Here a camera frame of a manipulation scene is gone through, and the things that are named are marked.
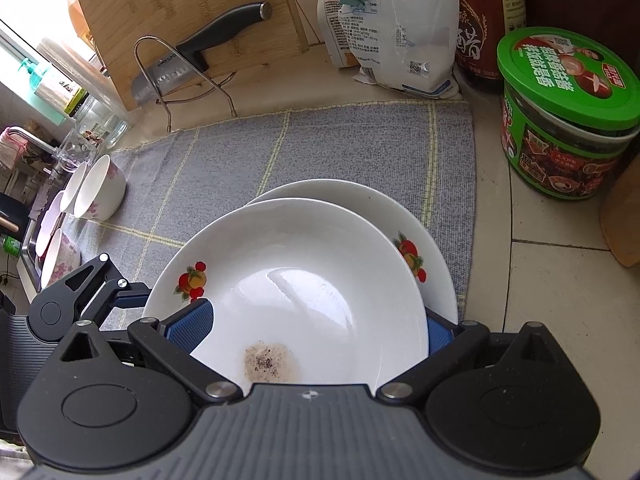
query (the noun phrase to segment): wooden object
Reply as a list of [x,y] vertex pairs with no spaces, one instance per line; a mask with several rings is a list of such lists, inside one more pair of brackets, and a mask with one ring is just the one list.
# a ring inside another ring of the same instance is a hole
[[[207,74],[219,76],[275,59],[296,56],[308,49],[295,0],[78,0],[104,59],[111,79],[127,110],[137,107],[130,92],[140,73],[133,57],[138,38],[158,36],[170,44],[188,38],[226,10],[251,2],[267,1],[273,7],[268,22],[245,29],[231,41],[204,54]],[[145,66],[166,54],[155,41],[139,47]],[[202,81],[194,78],[191,84]]]
[[625,267],[640,263],[640,156],[629,164],[600,210],[607,245]]

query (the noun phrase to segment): knife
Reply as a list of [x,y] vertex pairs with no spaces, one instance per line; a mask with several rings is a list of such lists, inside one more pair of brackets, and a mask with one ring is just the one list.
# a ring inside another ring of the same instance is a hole
[[[254,23],[265,22],[270,17],[271,4],[269,2],[255,2],[235,7],[220,14],[190,38],[178,43],[175,49],[198,70],[206,72],[209,65],[202,55],[203,50],[225,43],[241,30]],[[152,80],[156,81],[162,95],[178,88],[196,75],[193,68],[173,52],[147,67],[146,72]],[[131,94],[139,105],[156,98],[156,92],[143,74],[138,74],[131,82]]]

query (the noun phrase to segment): bowl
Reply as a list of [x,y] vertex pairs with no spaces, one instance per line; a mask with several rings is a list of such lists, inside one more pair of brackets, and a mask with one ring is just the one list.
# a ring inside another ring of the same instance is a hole
[[119,208],[127,181],[109,155],[101,156],[86,174],[74,205],[74,216],[104,222]]
[[36,255],[39,258],[43,257],[47,252],[47,247],[49,247],[51,235],[53,234],[53,229],[58,223],[58,218],[60,218],[62,195],[63,192],[60,191],[55,197],[53,197],[53,200],[49,205],[49,209],[44,213],[42,222],[40,222],[40,231],[36,238]]
[[197,233],[166,266],[144,316],[196,298],[213,329],[191,353],[238,384],[368,384],[373,392],[428,354],[426,315],[402,256],[343,207],[281,198]]
[[62,200],[60,202],[60,209],[63,212],[71,215],[74,213],[76,197],[78,196],[78,191],[80,191],[80,186],[82,185],[82,181],[84,180],[88,170],[89,165],[86,162],[81,162],[69,178],[69,182],[66,183]]
[[375,189],[346,180],[317,178],[277,187],[249,202],[299,196],[332,202],[366,218],[398,248],[411,268],[425,306],[458,323],[458,302],[449,268],[420,221],[398,202]]
[[66,276],[80,266],[80,251],[76,244],[58,228],[51,238],[42,264],[40,290]]

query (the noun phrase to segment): placemat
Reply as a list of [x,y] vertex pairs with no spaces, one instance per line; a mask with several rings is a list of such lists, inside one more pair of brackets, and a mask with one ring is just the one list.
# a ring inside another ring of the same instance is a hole
[[[172,256],[223,214],[306,178],[371,186],[422,221],[449,266],[463,319],[476,170],[472,115],[461,101],[369,102],[286,110],[181,130],[117,150],[127,192],[107,222],[71,219],[82,260],[110,254],[131,282],[153,286]],[[114,310],[104,330],[140,309]]]

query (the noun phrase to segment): qr code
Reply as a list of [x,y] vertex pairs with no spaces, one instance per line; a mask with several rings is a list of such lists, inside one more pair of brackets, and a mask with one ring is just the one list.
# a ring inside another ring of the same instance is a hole
[[422,73],[422,63],[418,63],[417,61],[410,61],[409,72],[412,74],[420,75]]
[[554,36],[554,43],[558,45],[571,46],[571,41],[567,38],[560,38],[559,36]]

